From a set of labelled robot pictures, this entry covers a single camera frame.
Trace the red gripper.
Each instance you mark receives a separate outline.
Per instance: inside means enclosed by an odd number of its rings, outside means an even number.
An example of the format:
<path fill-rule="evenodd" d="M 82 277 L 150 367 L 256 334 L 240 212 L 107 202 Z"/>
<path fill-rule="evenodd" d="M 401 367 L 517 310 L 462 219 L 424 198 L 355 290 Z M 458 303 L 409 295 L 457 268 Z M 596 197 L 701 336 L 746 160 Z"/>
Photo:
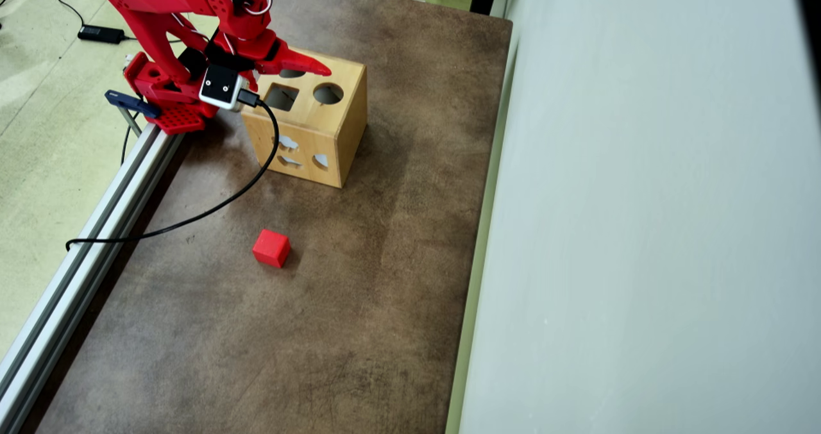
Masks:
<path fill-rule="evenodd" d="M 276 33 L 269 29 L 251 39 L 233 37 L 217 29 L 208 41 L 208 62 L 242 72 L 244 89 L 254 93 L 258 92 L 259 74 L 279 75 L 291 70 L 323 77 L 332 75 L 332 70 L 319 60 L 282 46 Z"/>

